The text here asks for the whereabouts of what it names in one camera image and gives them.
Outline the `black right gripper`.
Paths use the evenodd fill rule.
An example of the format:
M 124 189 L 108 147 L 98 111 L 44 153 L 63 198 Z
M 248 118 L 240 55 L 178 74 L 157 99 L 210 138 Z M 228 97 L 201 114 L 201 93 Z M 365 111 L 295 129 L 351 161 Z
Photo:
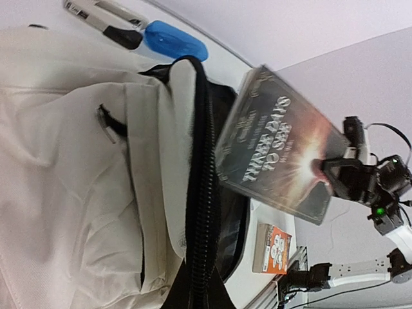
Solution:
M 369 220 L 383 222 L 401 218 L 400 197 L 411 189 L 411 171 L 399 155 L 393 155 L 373 165 L 356 158 L 323 160 L 321 170 L 335 195 L 356 201 L 371 209 Z

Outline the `Three Days To See book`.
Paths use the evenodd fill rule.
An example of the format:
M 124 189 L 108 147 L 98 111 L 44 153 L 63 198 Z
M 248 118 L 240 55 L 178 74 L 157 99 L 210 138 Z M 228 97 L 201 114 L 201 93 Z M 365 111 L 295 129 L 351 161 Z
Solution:
M 342 158 L 344 135 L 266 66 L 249 71 L 216 144 L 226 187 L 320 225 L 333 188 L 322 162 Z

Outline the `orange comic book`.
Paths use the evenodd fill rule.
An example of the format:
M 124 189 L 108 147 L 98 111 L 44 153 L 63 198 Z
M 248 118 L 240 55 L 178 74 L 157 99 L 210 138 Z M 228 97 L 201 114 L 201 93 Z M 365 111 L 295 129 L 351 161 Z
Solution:
M 253 273 L 286 275 L 292 236 L 275 225 L 258 223 Z

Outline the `cream white backpack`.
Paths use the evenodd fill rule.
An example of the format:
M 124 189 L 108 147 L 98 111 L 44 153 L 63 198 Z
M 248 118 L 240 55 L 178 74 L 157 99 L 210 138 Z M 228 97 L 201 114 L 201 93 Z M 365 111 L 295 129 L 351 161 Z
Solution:
M 218 182 L 236 99 L 169 64 L 1 31 L 1 307 L 232 308 L 246 197 Z

